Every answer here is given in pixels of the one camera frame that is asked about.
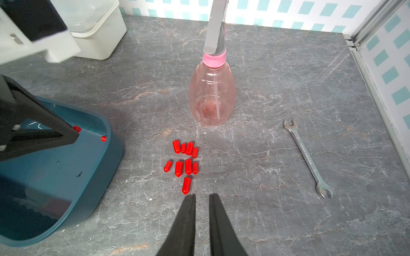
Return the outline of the red sleeve one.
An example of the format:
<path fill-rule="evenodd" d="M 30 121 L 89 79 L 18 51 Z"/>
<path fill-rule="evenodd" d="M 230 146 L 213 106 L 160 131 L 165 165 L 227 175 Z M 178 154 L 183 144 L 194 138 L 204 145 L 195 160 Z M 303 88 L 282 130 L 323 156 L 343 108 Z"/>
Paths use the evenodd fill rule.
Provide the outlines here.
<path fill-rule="evenodd" d="M 197 147 L 194 147 L 192 151 L 192 158 L 196 159 L 198 156 L 198 153 L 199 153 L 199 149 Z"/>

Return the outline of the red sleeve six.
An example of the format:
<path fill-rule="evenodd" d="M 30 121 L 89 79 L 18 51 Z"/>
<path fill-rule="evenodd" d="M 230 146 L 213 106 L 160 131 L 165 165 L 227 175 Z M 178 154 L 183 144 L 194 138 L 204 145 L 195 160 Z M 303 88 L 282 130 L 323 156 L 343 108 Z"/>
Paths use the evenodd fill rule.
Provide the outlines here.
<path fill-rule="evenodd" d="M 192 174 L 192 159 L 185 160 L 185 174 L 187 176 Z"/>

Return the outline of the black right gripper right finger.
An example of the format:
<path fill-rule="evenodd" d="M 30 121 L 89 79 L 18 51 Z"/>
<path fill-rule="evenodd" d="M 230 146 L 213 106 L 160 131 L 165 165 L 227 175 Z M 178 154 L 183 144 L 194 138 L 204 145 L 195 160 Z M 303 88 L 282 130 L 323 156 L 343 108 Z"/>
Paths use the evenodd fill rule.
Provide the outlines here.
<path fill-rule="evenodd" d="M 209 195 L 209 221 L 212 256 L 247 256 L 217 194 Z"/>

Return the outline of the red sleeve seven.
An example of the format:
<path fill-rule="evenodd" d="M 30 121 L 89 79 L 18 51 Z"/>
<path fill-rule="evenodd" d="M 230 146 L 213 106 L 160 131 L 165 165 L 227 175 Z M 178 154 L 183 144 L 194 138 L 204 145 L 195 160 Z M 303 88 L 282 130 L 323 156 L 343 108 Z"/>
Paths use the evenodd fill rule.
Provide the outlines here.
<path fill-rule="evenodd" d="M 194 162 L 192 165 L 192 173 L 194 175 L 197 175 L 199 173 L 199 163 L 198 162 Z"/>

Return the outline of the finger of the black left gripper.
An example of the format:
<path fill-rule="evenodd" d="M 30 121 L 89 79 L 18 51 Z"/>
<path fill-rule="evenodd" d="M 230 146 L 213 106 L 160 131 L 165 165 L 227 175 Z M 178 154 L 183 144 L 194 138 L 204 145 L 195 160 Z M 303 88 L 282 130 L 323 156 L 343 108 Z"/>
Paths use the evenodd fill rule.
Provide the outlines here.
<path fill-rule="evenodd" d="M 30 154 L 40 150 L 73 144 L 79 133 L 39 100 L 14 96 L 16 121 L 9 141 L 9 153 Z"/>

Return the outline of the teal plastic storage box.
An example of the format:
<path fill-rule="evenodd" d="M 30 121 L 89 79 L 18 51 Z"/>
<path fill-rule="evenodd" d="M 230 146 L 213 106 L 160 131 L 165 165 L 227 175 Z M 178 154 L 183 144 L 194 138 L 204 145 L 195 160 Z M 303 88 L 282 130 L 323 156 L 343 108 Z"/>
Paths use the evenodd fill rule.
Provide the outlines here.
<path fill-rule="evenodd" d="M 103 116 L 50 99 L 40 102 L 82 130 L 73 144 L 1 162 L 1 243 L 11 247 L 38 243 L 87 219 L 123 156 L 123 143 Z"/>

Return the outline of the red sleeve five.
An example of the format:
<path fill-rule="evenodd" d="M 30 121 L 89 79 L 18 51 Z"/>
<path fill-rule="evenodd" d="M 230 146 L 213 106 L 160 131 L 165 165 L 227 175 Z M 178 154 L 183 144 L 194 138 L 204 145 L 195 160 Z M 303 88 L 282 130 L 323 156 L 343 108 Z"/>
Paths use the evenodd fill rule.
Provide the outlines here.
<path fill-rule="evenodd" d="M 176 177 L 181 177 L 183 174 L 183 166 L 184 162 L 183 161 L 177 161 L 175 163 L 175 176 Z"/>

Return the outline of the red sleeve three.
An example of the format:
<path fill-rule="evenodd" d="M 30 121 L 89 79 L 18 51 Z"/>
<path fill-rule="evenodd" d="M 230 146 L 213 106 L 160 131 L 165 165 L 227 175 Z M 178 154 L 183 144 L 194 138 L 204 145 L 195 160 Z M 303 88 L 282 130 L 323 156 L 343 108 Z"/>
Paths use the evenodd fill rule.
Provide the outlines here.
<path fill-rule="evenodd" d="M 182 187 L 182 193 L 187 195 L 190 192 L 192 179 L 190 177 L 185 177 Z"/>

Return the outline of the red sleeve eight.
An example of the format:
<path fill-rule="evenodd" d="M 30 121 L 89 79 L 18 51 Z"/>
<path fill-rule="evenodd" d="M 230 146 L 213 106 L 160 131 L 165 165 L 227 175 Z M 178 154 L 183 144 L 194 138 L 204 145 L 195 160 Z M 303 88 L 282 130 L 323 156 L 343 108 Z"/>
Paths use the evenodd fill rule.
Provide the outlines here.
<path fill-rule="evenodd" d="M 78 127 L 77 125 L 75 125 L 75 126 L 73 126 L 73 129 L 76 131 L 76 132 L 81 132 L 81 128 L 80 127 Z"/>

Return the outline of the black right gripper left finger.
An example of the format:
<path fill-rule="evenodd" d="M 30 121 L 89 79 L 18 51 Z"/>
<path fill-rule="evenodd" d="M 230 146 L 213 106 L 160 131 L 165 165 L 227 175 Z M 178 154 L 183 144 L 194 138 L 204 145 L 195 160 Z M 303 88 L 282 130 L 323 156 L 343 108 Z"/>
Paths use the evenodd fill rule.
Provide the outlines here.
<path fill-rule="evenodd" d="M 195 194 L 185 196 L 157 256 L 193 256 L 195 247 Z"/>

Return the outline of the red sleeve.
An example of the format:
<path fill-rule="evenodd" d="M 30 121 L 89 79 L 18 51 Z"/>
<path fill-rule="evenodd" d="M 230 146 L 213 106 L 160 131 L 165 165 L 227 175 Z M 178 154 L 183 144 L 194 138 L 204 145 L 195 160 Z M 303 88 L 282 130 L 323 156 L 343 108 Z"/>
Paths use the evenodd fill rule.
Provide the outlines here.
<path fill-rule="evenodd" d="M 187 154 L 187 155 L 192 155 L 192 153 L 193 153 L 193 148 L 194 148 L 194 142 L 188 142 L 187 143 L 187 146 L 186 146 L 186 151 L 185 151 L 185 153 Z"/>
<path fill-rule="evenodd" d="M 185 154 L 186 153 L 186 149 L 187 149 L 187 144 L 186 143 L 182 143 L 181 144 L 181 153 Z"/>
<path fill-rule="evenodd" d="M 180 154 L 181 153 L 181 147 L 180 147 L 180 142 L 179 140 L 174 140 L 173 141 L 173 148 L 174 148 L 174 152 L 176 154 Z"/>

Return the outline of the red sleeve four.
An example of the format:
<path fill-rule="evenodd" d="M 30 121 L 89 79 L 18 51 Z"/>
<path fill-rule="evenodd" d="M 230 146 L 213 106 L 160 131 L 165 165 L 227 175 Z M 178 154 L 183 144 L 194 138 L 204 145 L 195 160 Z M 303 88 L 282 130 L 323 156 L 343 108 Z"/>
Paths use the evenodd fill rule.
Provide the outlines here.
<path fill-rule="evenodd" d="M 170 169 L 171 169 L 171 167 L 172 167 L 172 165 L 173 165 L 173 161 L 167 161 L 167 163 L 165 164 L 165 166 L 164 166 L 164 172 L 169 172 L 170 171 Z"/>

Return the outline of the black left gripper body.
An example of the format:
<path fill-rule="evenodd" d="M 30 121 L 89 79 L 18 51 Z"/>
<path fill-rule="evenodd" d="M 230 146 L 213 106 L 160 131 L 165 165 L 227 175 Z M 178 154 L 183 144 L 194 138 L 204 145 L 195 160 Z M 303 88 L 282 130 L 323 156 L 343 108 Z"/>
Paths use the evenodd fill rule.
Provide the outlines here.
<path fill-rule="evenodd" d="M 13 79 L 1 76 L 1 161 L 35 151 L 34 133 L 22 128 L 33 96 Z"/>

